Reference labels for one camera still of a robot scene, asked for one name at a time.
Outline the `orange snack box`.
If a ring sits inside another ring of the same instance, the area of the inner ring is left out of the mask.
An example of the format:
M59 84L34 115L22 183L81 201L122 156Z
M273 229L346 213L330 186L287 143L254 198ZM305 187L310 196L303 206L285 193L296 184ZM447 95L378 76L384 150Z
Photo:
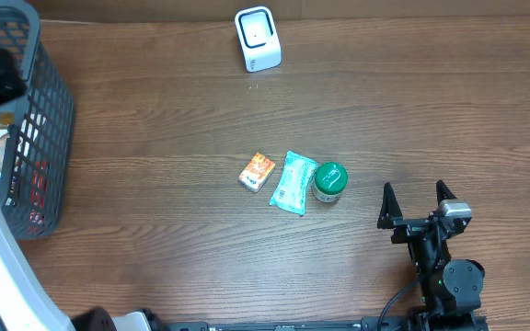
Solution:
M264 154L255 153L239 174L238 180L249 190L258 192L273 173L275 166L276 164Z

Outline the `green lid jar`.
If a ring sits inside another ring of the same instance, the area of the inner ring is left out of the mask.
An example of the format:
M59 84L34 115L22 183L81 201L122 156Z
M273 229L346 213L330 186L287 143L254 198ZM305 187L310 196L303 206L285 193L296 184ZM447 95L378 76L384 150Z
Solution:
M331 203L337 200L348 183L348 173L343 165L327 162L315 173L312 192L321 202Z

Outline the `teal tissue pack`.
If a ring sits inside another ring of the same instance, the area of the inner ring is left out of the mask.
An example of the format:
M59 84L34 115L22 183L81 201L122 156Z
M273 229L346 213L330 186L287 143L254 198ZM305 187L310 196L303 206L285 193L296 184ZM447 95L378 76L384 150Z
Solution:
M307 191L317 169L318 163L315 160L288 151L269 205L304 216Z

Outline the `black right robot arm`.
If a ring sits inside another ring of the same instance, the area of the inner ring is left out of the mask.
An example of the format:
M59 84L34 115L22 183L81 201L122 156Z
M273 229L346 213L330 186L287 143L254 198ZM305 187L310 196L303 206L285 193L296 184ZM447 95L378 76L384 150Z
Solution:
M377 318L377 330L486 330L487 319L475 316L481 307L485 269L472 259L453 259L447 240L462 234L472 209L444 184L436 182L437 208L425 218L407 219L390 183L383 188L377 227L391 230L391 242L405 244L417 278L395 294ZM422 306L394 323L386 319L392 305L415 287Z

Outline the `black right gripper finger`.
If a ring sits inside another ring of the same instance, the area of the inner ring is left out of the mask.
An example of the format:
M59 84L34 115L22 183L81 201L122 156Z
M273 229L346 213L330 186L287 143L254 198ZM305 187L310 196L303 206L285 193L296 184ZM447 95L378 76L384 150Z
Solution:
M437 203L440 204L444 200L455 200L456 195L446 186L442 180L436 182Z
M403 222L403 214L395 192L389 182L384 184L382 206L379 212L377 228L393 229Z

